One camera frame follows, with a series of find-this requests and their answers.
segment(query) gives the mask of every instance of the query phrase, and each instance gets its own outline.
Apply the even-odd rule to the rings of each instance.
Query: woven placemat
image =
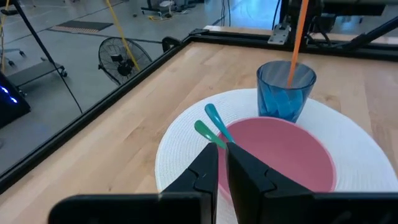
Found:
[[[218,133],[205,113],[213,103],[226,125],[237,119],[257,116],[257,90],[233,90],[208,97],[180,114],[164,134],[156,155],[155,177],[159,190],[171,184],[196,158],[208,141],[195,132],[201,119]],[[335,191],[398,191],[398,180],[388,158],[374,140],[356,123],[339,112],[308,99],[297,124],[328,149],[336,166]],[[233,206],[220,194],[217,222],[237,223]]]

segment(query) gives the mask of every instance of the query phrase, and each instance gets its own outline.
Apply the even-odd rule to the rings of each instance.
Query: orange straw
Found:
[[[298,19],[296,40],[294,43],[294,50],[293,50],[293,57],[292,57],[292,64],[290,65],[289,79],[287,80],[288,87],[292,86],[294,70],[296,68],[297,56],[299,55],[299,48],[300,48],[300,44],[301,44],[301,36],[303,35],[305,16],[307,15],[308,2],[309,2],[309,0],[303,0],[301,3],[301,11],[300,11],[300,17]]]

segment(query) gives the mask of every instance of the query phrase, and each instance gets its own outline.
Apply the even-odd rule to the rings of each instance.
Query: bowl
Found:
[[[227,129],[241,148],[309,190],[335,189],[336,170],[329,152],[296,124],[279,118],[255,117],[235,121]],[[227,141],[221,133],[218,136]],[[232,203],[222,148],[218,148],[218,188]]]

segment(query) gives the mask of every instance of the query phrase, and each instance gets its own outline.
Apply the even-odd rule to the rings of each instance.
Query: bowl rim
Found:
[[[319,143],[319,145],[321,145],[321,147],[323,148],[323,150],[326,152],[330,164],[331,164],[331,168],[332,168],[332,176],[333,176],[333,180],[331,183],[331,187],[328,190],[328,192],[333,192],[336,189],[336,166],[335,163],[333,162],[333,159],[331,157],[330,152],[328,151],[328,149],[322,144],[322,142],[320,142],[313,134],[309,133],[307,130],[301,128],[300,126],[298,126],[297,124],[290,122],[290,121],[286,121],[284,119],[280,119],[280,118],[274,118],[274,117],[267,117],[267,116],[255,116],[255,117],[250,117],[250,118],[241,118],[241,119],[237,119],[236,121],[233,121],[232,123],[228,124],[226,126],[226,128],[228,129],[229,127],[231,127],[234,124],[240,123],[240,122],[244,122],[244,121],[248,121],[248,120],[252,120],[252,119],[263,119],[263,120],[277,120],[277,121],[281,121],[284,123],[287,123],[289,125],[293,125],[296,128],[299,128],[300,130],[306,132],[307,134],[309,134],[314,140],[316,140],[316,142]],[[221,131],[219,133],[217,133],[217,136],[223,136],[223,133],[221,133]],[[229,194],[222,186],[220,183],[218,183],[218,189],[221,192],[221,195],[223,196],[223,198],[225,198],[229,203],[232,203],[232,197],[231,194]]]

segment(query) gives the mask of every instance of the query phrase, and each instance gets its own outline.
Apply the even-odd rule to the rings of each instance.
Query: yellow cable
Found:
[[[130,51],[130,48],[129,48],[127,42],[126,42],[126,38],[124,38],[124,34],[123,34],[122,27],[121,27],[120,24],[119,24],[118,18],[116,17],[116,14],[114,13],[113,8],[112,8],[112,5],[111,5],[111,3],[109,2],[109,0],[106,0],[106,4],[108,5],[109,10],[111,11],[111,14],[112,14],[112,17],[113,17],[113,20],[114,20],[114,25],[118,28],[118,31],[119,31],[120,36],[121,36],[121,38],[122,38],[123,45],[124,45],[124,47],[125,47],[126,50],[127,50],[127,54],[130,56],[132,62],[133,62],[134,65],[137,67],[137,69],[140,70],[139,67],[138,67],[137,61],[136,61],[136,59],[134,58],[134,56],[132,55],[132,53],[131,53],[131,51]]]
[[[5,10],[8,10],[8,6],[10,5],[10,0],[7,0],[7,3],[6,3],[6,8],[5,8]],[[4,73],[5,71],[6,71],[6,65],[5,65],[5,62],[6,62],[6,56],[4,56],[4,33],[3,33],[3,31],[2,31],[2,25],[4,24],[6,22],[6,15],[3,15],[2,16],[2,18],[1,18],[1,24],[0,24],[0,35],[2,34],[2,36],[1,36],[1,47],[2,47],[2,50],[1,50],[1,71]]]
[[[165,21],[165,20],[169,20],[169,19],[172,19],[172,18],[173,17],[156,19],[155,16],[148,16],[148,19],[150,19],[151,21],[154,21],[154,22]]]

